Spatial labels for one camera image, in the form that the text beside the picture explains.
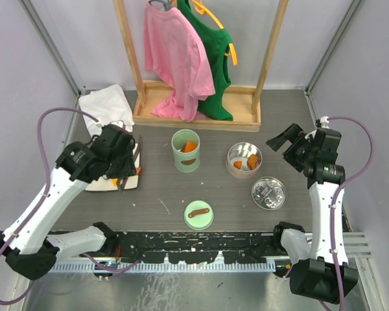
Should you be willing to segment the metal serving tongs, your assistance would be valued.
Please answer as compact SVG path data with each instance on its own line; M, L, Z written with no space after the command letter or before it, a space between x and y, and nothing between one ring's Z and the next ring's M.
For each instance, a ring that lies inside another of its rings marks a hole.
M134 177L134 176L136 176L136 170L137 170L137 168L139 168L139 167L136 167L135 162L136 162L137 158L139 157L139 155L140 155L140 153L141 153L141 151L142 151L142 148L143 148L143 138L142 138L142 136L140 135L140 136L138 137L138 140L137 140L136 149L133 151L133 154L132 154L132 164L133 164L133 166L134 166L134 170L133 170L133 173L134 173L134 174L129 173L129 174L127 175L127 177L118 179L118 180L117 180L117 190L119 190L119 191L125 190L126 183L127 183L128 179L129 179L129 177Z

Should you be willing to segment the white square plate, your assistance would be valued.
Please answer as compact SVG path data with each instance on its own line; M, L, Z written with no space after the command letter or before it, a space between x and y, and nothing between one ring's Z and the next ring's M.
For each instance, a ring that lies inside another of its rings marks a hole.
M140 167L140 155L137 158L136 167ZM125 190L136 189L138 186L139 176L129 177ZM99 178L97 181L93 181L89 184L85 191L87 192L110 192L117 191L117 179L104 179Z

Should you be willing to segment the white cloth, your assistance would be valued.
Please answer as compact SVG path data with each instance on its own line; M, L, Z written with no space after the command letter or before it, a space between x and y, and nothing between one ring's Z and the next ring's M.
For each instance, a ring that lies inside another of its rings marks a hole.
M135 125L133 113L121 86L114 84L98 91L92 91L88 95L81 96L78 104L83 112L94 116L99 121L97 124L88 117L84 117L90 136L100 135L102 126L119 121L123 122L120 126L126 131L133 132Z

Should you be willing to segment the mint green tin canister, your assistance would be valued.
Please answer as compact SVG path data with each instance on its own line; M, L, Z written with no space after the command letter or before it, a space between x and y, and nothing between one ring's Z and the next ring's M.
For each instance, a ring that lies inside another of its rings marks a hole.
M187 141L198 145L197 149L183 153L181 149ZM194 172L200 165L200 138L198 134L189 129L178 130L171 139L175 167L183 173Z

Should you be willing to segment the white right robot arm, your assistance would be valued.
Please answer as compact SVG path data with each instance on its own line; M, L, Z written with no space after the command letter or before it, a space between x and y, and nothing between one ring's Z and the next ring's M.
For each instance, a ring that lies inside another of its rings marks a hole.
M296 123L266 142L274 151L286 142L284 160L307 178L312 204L312 237L300 225L280 222L274 228L272 249L288 255L293 294L342 306L359 280L344 248L342 202L346 171L337 165L341 134L327 126L305 133Z

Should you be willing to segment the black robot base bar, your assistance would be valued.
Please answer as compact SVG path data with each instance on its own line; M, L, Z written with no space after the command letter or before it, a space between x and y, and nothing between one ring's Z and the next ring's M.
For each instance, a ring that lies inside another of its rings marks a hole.
M211 264L222 255L225 264L258 264L265 263L268 257L286 256L287 252L272 233L119 231L111 251L90 255L148 264L162 264L165 260L171 264Z

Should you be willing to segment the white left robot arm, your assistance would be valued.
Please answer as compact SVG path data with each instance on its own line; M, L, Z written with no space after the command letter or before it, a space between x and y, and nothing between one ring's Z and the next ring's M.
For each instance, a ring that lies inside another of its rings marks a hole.
M67 145L56 160L50 181L23 214L0 231L0 250L16 273L31 281L47 274L56 262L89 252L103 257L117 249L117 234L96 222L86 229L61 235L50 230L68 205L85 188L103 176L123 179L136 172L133 135L115 124L84 144Z

